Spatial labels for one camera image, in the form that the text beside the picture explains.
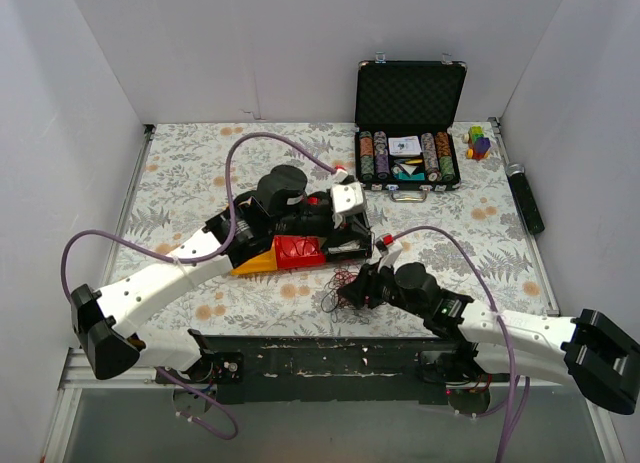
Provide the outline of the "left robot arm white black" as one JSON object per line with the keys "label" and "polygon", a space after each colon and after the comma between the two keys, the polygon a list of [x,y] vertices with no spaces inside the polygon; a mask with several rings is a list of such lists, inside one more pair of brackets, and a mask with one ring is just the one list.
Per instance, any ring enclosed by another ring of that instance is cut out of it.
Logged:
{"label": "left robot arm white black", "polygon": [[351,176],[307,193],[298,168],[278,165],[163,261],[100,289],[71,294],[73,329],[99,380],[133,367],[163,367],[193,383],[214,373],[213,352],[194,330],[165,331],[152,316],[206,281],[227,274],[321,267],[372,254],[360,183]]}

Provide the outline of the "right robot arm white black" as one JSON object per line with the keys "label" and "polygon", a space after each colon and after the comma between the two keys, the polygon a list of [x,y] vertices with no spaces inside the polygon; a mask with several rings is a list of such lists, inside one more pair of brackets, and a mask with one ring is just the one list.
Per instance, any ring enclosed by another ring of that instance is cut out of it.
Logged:
{"label": "right robot arm white black", "polygon": [[441,287],[421,263],[398,269],[366,264],[337,291],[356,308],[389,304],[419,317],[455,344],[454,372],[464,380],[512,373],[577,388],[610,412],[631,415],[639,399],[639,344],[603,313],[577,317],[497,312]]}

